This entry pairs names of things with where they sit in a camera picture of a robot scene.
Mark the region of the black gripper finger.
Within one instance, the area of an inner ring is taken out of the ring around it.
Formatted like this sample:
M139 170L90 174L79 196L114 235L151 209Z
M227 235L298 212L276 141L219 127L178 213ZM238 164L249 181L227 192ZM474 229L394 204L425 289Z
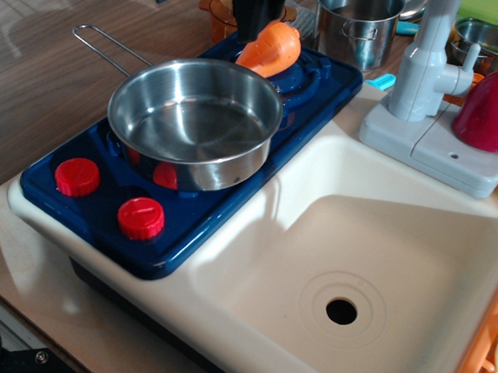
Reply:
M232 0L237 41L250 43L273 20L282 15L285 0Z

